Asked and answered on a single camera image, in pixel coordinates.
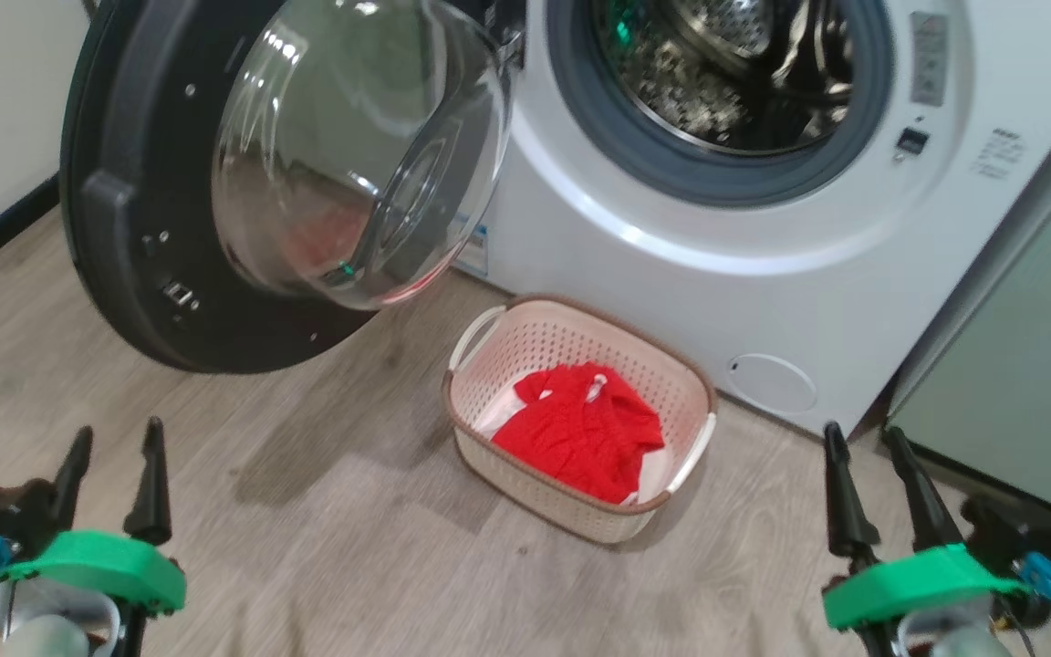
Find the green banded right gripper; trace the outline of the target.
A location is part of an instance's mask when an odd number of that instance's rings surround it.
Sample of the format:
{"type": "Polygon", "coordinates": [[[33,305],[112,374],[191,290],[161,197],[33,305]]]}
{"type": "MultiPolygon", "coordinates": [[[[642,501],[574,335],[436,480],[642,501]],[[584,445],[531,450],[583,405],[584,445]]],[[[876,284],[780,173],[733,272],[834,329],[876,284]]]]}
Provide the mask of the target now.
{"type": "MultiPolygon", "coordinates": [[[[831,583],[822,594],[828,625],[854,632],[869,656],[1008,656],[993,629],[994,607],[1029,595],[1029,588],[996,577],[968,552],[950,508],[902,429],[888,427],[881,443],[904,485],[912,550],[919,553],[831,583]]],[[[823,427],[823,449],[829,552],[875,560],[879,531],[865,516],[838,422],[823,427]]]]}

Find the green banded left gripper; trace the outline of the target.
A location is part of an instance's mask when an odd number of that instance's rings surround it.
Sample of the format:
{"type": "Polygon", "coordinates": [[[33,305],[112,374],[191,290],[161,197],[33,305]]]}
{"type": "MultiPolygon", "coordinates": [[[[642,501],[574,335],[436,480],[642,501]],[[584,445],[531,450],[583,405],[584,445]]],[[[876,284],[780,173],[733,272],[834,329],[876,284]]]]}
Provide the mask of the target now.
{"type": "Polygon", "coordinates": [[[59,467],[51,515],[58,531],[37,557],[0,570],[4,656],[141,656],[149,623],[186,605],[186,574],[157,549],[172,539],[164,427],[150,417],[129,537],[69,531],[90,465],[92,427],[79,428],[59,467]]]}

